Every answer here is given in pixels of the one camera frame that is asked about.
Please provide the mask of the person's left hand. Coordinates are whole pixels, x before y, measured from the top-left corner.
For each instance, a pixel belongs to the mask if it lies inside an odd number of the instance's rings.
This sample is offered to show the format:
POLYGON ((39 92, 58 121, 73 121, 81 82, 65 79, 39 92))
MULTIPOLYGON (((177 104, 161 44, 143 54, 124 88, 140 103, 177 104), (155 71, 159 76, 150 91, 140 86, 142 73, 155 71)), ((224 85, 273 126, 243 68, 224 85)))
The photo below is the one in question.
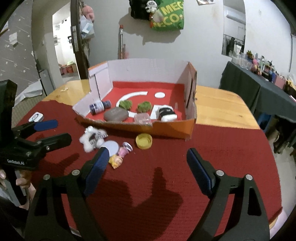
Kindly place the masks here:
MULTIPOLYGON (((31 201, 34 198, 36 193, 36 188, 31 183, 32 172, 27 170, 20 170, 20 177, 16 180, 16 185, 20 186, 22 189, 26 189, 28 191, 27 202, 24 205, 21 205, 20 208, 28 210, 31 201)), ((4 180, 6 179, 6 173, 1 169, 1 200, 3 201, 11 201, 11 198, 6 192, 6 184, 4 180)))

